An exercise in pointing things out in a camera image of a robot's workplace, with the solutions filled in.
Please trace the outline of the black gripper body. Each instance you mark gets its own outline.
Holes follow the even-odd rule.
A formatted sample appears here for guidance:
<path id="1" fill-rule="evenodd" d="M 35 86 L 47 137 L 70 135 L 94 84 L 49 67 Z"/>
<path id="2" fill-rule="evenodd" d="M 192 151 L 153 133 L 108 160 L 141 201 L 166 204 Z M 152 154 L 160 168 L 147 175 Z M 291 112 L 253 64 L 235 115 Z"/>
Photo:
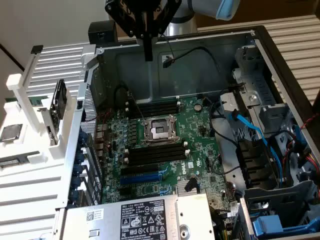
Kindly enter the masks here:
<path id="1" fill-rule="evenodd" d="M 180 0 L 107 0 L 105 11 L 129 36 L 154 38 L 162 34 L 178 11 Z"/>

